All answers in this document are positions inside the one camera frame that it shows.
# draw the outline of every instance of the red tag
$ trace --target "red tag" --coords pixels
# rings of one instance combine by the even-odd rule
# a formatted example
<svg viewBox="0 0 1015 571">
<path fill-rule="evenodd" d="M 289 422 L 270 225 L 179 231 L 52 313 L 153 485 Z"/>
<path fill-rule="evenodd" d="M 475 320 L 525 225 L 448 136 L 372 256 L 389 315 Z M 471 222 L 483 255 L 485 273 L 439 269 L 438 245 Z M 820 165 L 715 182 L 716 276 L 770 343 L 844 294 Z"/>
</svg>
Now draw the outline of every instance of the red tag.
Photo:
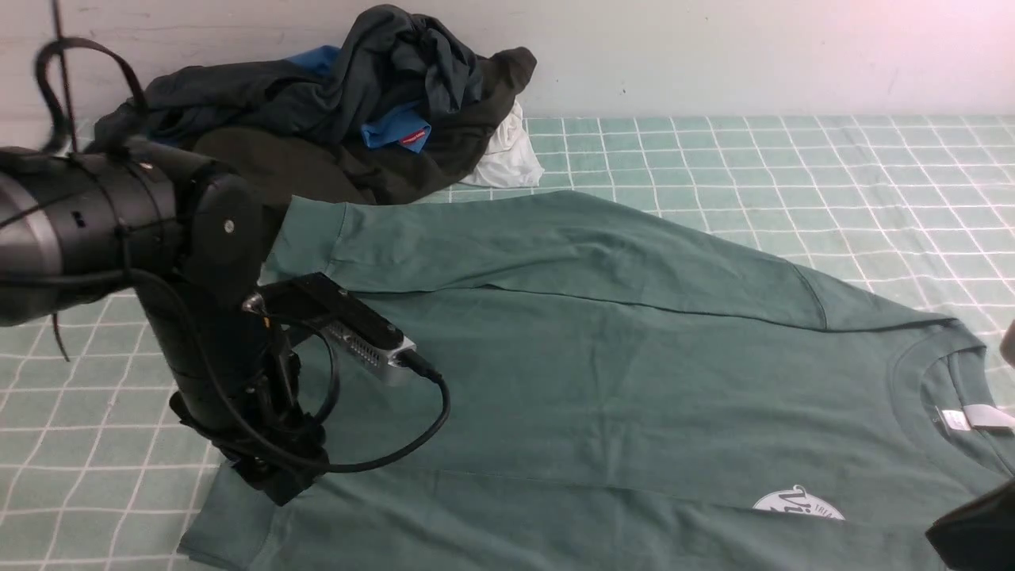
<svg viewBox="0 0 1015 571">
<path fill-rule="evenodd" d="M 415 133 L 412 133 L 411 135 L 408 135 L 405 138 L 399 140 L 398 142 L 400 142 L 402 144 L 405 144 L 405 145 L 409 145 L 409 144 L 412 144 L 412 143 L 418 141 L 419 139 L 423 138 L 423 136 L 425 136 L 425 135 L 426 135 L 426 129 L 420 129 L 418 131 L 416 131 Z"/>
</svg>

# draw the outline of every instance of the neckline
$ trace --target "neckline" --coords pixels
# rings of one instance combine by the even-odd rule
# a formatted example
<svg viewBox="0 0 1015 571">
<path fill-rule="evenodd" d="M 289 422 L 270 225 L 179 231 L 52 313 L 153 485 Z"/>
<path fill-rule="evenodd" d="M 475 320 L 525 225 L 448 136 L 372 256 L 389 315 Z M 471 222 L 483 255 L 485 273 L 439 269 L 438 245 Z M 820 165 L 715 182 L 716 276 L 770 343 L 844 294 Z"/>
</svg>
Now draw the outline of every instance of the neckline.
<svg viewBox="0 0 1015 571">
<path fill-rule="evenodd" d="M 934 420 L 926 414 L 920 390 L 930 368 L 939 360 L 957 352 L 980 349 L 984 344 L 963 327 L 952 323 L 943 330 L 926 338 L 906 350 L 892 366 L 888 379 L 892 410 L 905 436 L 927 455 L 931 463 L 946 476 L 961 484 L 974 495 L 996 488 L 1000 483 L 1012 478 L 1012 474 L 1001 474 L 987 468 L 967 455 L 941 435 Z M 962 383 L 979 383 L 987 386 L 983 369 L 963 371 Z M 966 403 L 964 390 L 956 386 L 956 394 L 962 406 Z M 973 430 L 985 444 L 999 454 L 999 443 L 984 431 Z M 1011 466 L 1011 460 L 1001 457 L 1003 466 Z"/>
</svg>

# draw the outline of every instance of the pile of clothes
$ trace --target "pile of clothes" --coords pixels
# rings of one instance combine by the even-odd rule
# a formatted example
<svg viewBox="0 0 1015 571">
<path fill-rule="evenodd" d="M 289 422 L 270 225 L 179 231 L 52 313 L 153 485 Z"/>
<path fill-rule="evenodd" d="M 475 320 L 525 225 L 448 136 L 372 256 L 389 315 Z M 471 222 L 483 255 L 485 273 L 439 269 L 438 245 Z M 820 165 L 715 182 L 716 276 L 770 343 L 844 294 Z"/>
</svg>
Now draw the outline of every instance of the pile of clothes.
<svg viewBox="0 0 1015 571">
<path fill-rule="evenodd" d="M 404 204 L 460 181 L 538 184 L 515 100 L 535 68 L 526 48 L 482 58 L 436 18 L 381 5 L 356 18 L 341 48 L 156 78 L 143 128 L 259 186 L 270 247 L 293 195 Z M 124 102 L 95 124 L 95 144 L 135 117 Z"/>
</svg>

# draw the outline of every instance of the printed logo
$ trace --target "printed logo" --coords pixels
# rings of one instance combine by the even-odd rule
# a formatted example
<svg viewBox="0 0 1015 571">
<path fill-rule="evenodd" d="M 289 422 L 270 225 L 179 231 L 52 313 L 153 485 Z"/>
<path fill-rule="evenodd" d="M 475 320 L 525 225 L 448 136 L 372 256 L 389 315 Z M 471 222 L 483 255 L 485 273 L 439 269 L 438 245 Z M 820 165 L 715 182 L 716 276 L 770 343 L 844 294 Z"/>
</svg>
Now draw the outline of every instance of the printed logo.
<svg viewBox="0 0 1015 571">
<path fill-rule="evenodd" d="M 423 138 L 423 135 L 425 135 L 425 134 L 426 134 L 426 130 L 425 129 L 420 129 L 418 131 L 416 131 L 415 133 L 412 133 L 411 135 L 403 138 L 402 140 L 400 140 L 398 142 L 400 142 L 402 144 L 412 144 L 412 143 L 418 141 L 419 139 Z"/>
<path fill-rule="evenodd" d="M 803 486 L 794 486 L 793 490 L 772 492 L 754 504 L 754 509 L 764 511 L 781 511 L 783 513 L 806 513 L 830 519 L 845 519 L 831 504 L 812 496 Z"/>
</svg>

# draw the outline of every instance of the white graphic print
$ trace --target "white graphic print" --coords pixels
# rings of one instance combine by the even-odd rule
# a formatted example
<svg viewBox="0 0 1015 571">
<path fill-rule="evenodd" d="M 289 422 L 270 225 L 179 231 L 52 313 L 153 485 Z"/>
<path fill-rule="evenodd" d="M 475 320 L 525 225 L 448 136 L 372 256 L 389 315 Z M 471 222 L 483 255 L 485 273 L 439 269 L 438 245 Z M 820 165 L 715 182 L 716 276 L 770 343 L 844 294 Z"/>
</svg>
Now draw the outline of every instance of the white graphic print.
<svg viewBox="0 0 1015 571">
<path fill-rule="evenodd" d="M 806 513 L 818 517 L 845 519 L 837 509 L 831 507 L 831 504 L 817 496 L 808 494 L 807 490 L 804 490 L 804 487 L 800 485 L 794 486 L 793 490 L 782 490 L 768 494 L 754 504 L 754 509 L 781 511 L 783 513 Z"/>
</svg>

